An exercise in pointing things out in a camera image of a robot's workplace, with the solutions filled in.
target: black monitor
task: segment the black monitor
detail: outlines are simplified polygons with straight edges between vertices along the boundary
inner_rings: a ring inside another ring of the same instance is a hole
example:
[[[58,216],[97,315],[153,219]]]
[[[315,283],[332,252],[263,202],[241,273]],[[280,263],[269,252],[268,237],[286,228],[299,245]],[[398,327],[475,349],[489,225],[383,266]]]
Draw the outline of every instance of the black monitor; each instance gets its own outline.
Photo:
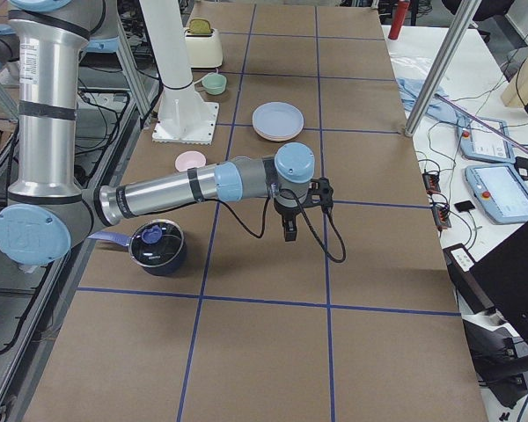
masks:
[[[528,344],[528,222],[473,265],[470,273]]]

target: green cup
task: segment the green cup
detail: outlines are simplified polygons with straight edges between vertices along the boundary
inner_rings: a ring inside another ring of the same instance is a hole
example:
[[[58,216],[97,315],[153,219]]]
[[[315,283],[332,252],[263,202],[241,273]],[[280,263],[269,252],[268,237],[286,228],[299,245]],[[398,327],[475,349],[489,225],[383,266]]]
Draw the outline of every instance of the green cup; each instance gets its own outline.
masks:
[[[227,78],[220,73],[209,73],[202,79],[202,85],[208,94],[223,94],[227,86]]]

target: white table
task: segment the white table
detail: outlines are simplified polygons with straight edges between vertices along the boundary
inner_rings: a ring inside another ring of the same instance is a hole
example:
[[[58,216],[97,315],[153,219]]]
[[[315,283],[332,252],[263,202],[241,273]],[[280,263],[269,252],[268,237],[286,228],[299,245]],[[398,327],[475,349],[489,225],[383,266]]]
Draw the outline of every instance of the white table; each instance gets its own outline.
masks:
[[[393,69],[397,77],[424,78],[428,68],[433,62],[440,45],[446,34],[446,28],[432,28],[419,26],[405,26],[401,29],[400,36],[397,40],[388,40],[389,26],[384,26],[384,34],[387,42],[387,48],[393,59]],[[441,87],[450,96],[451,99],[477,97],[483,92],[492,90],[497,83],[504,81],[502,72],[496,64],[495,59],[488,51],[480,35],[476,30],[468,30],[462,40],[451,65],[448,68]],[[480,117],[489,117],[499,120],[506,120],[508,125],[521,125],[528,123],[528,116],[523,109],[507,108],[502,104],[501,94],[506,88],[504,82],[489,95],[484,95],[475,99],[464,99],[458,102],[470,113],[477,113]],[[436,123],[435,120],[424,118],[418,130],[414,134],[414,145],[419,159],[427,158],[437,161],[443,169],[451,168],[451,160],[438,155],[429,148],[429,129]],[[528,125],[522,127],[509,127],[510,136],[524,144],[528,144]],[[438,125],[430,131],[432,148],[448,156],[454,156],[458,147],[456,128],[448,125]],[[522,155],[520,150],[515,150],[517,155]],[[453,172],[445,171],[440,176],[440,186],[444,195],[450,200],[450,203],[456,203],[462,200],[471,200],[475,203],[473,193],[468,188],[463,169],[467,165],[473,165],[477,162],[465,160],[461,154],[456,155],[456,167]],[[421,169],[424,169],[424,163],[420,163]],[[427,170],[434,170],[436,167],[428,166]],[[493,224],[491,220],[480,211],[477,207],[472,211],[474,220],[478,229],[477,241],[473,248],[470,249],[475,259],[480,259],[489,251],[495,248],[502,240],[508,237],[521,224],[498,225]],[[471,225],[472,222],[466,216],[466,221]],[[443,248],[465,243],[469,237],[469,229],[461,222],[458,217],[451,216],[452,228],[444,230],[440,239]],[[463,303],[460,303],[464,319],[485,326],[490,330],[494,325],[482,315],[470,315],[471,311]],[[495,396],[488,389],[482,389],[483,396],[489,421],[496,421],[501,417],[503,412],[509,411],[509,420],[516,420],[517,414],[522,407],[524,397],[520,399],[514,410],[504,408],[496,400]],[[528,422],[528,406],[524,411],[523,421]]]

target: plate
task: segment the plate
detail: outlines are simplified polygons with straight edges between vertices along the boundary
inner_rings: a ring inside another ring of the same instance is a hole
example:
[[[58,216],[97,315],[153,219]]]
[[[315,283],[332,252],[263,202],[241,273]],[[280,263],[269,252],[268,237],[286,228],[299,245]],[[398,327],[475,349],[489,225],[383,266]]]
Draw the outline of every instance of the plate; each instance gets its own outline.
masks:
[[[266,103],[254,110],[253,127],[264,139],[275,142],[295,138],[303,130],[303,114],[288,103]]]
[[[206,163],[205,156],[198,151],[186,151],[181,153],[174,162],[177,171],[186,171],[203,167]]]

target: black chair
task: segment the black chair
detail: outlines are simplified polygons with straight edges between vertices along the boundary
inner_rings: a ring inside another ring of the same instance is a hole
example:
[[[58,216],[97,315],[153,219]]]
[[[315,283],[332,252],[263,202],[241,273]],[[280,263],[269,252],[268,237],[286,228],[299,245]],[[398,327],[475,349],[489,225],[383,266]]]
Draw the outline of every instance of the black chair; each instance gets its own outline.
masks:
[[[444,7],[454,15],[458,11],[459,4],[462,0],[442,0]],[[514,0],[483,0],[473,16],[475,22],[492,18],[493,16],[506,15]],[[479,31],[485,42],[489,42],[491,36],[487,31]]]

